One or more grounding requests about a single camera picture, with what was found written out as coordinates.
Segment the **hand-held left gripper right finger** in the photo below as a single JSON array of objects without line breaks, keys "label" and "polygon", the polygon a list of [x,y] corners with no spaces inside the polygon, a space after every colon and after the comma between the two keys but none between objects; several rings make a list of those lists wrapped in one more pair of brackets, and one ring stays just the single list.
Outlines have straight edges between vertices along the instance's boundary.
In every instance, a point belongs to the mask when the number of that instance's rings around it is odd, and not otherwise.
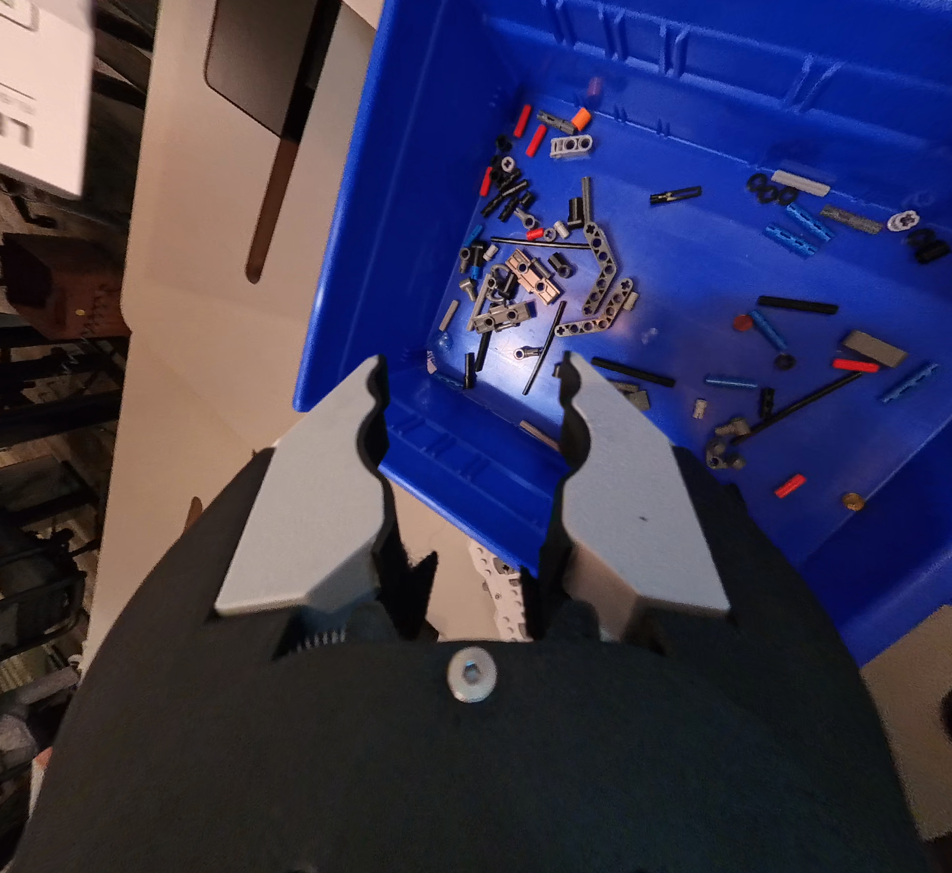
[{"label": "hand-held left gripper right finger", "polygon": [[608,639],[625,639],[651,609],[727,617],[671,440],[580,354],[565,353],[559,381],[568,472],[539,554],[538,637],[568,601],[589,605]]}]

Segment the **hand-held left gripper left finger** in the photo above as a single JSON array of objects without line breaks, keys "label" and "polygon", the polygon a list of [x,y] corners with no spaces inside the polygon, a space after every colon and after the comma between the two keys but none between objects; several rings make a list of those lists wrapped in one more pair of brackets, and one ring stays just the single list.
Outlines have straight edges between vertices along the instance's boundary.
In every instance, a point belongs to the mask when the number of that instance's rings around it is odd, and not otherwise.
[{"label": "hand-held left gripper left finger", "polygon": [[272,448],[215,602],[221,616],[348,617],[404,560],[388,449],[387,361],[364,360]]}]

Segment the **blue storage bin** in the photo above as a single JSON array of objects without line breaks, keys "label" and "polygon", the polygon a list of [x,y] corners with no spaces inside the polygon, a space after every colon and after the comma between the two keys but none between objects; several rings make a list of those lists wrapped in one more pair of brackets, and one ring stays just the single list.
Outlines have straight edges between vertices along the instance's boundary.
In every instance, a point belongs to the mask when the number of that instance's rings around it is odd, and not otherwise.
[{"label": "blue storage bin", "polygon": [[[473,388],[459,253],[519,235],[481,192],[524,107],[587,107],[593,151],[513,146],[545,226],[591,179],[635,307],[556,340],[599,273],[568,250],[563,292],[493,335]],[[862,233],[919,213],[950,244],[951,0],[385,0],[316,290],[294,406],[387,357],[389,478],[535,569],[561,457],[565,348],[645,371],[649,418],[704,456],[713,428],[826,391],[863,332],[905,352],[796,410],[721,471],[803,574],[859,665],[950,605],[950,253]]]}]

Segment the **pile of small brick pieces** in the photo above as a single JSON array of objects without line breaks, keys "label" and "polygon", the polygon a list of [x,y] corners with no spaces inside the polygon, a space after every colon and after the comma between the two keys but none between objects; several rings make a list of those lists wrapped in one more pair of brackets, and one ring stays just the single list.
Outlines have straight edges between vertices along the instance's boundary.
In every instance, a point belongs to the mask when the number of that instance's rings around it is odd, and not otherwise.
[{"label": "pile of small brick pieces", "polygon": [[834,510],[950,425],[950,217],[779,159],[595,123],[500,137],[437,313],[435,376],[554,431],[578,352],[754,496]]}]

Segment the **instruction booklet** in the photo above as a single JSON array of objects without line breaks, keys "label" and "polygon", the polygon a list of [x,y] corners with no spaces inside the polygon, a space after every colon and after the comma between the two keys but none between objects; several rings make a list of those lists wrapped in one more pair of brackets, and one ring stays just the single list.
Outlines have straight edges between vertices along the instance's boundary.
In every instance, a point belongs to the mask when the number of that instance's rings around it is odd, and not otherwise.
[{"label": "instruction booklet", "polygon": [[67,198],[84,188],[93,0],[1,0],[2,172]]}]

